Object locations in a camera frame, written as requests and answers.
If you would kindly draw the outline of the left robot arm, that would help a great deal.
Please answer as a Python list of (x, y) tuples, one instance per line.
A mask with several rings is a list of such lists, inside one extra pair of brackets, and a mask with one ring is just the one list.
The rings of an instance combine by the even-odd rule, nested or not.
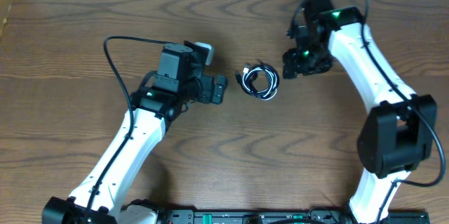
[(121, 127), (99, 162), (68, 198), (48, 200), (42, 223), (158, 223), (155, 208), (123, 203), (147, 156), (189, 103), (222, 102), (227, 78), (204, 73), (213, 54), (201, 42), (164, 44), (158, 69), (127, 97)]

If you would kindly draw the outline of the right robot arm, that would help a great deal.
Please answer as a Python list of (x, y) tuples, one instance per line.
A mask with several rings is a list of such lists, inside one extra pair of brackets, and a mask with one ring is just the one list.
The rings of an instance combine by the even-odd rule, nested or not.
[(287, 35), (296, 47), (283, 54), (283, 78), (322, 74), (337, 60), (368, 113), (357, 140), (363, 173), (340, 222), (386, 223), (399, 185), (431, 154), (436, 102), (395, 73), (357, 7), (304, 0), (300, 10), (305, 24), (291, 22)]

